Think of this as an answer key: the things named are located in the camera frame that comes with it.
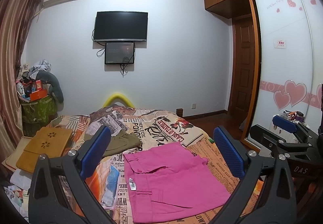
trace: television screen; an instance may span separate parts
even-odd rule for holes
[[[99,11],[96,13],[94,41],[146,41],[147,12]]]
[[[105,64],[134,63],[133,42],[107,42],[105,44]]]

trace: pink shorts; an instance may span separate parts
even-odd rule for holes
[[[222,206],[230,197],[207,167],[179,142],[124,155],[133,222],[183,219]]]

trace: curtain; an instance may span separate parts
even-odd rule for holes
[[[32,17],[39,2],[0,1],[0,161],[14,151],[23,135],[16,78]]]

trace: yellow foam tube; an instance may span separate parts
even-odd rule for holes
[[[125,97],[123,94],[119,94],[119,93],[115,93],[113,95],[111,95],[104,103],[104,105],[102,107],[106,107],[108,105],[111,104],[111,102],[115,99],[121,99],[122,101],[124,101],[124,103],[128,106],[128,107],[132,107],[134,108],[135,106],[132,104],[132,102],[130,102],[130,100]]]

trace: metal screw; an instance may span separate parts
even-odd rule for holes
[[[249,150],[248,155],[249,156],[256,156],[257,155],[257,152],[254,151],[254,150]]]
[[[70,151],[68,151],[67,153],[69,156],[75,156],[76,155],[76,150],[72,149]]]
[[[41,155],[39,155],[39,160],[44,160],[45,158],[46,158],[46,154],[41,154]]]
[[[283,154],[279,154],[278,158],[279,158],[280,160],[285,160],[285,159],[286,159],[286,157],[285,157]]]

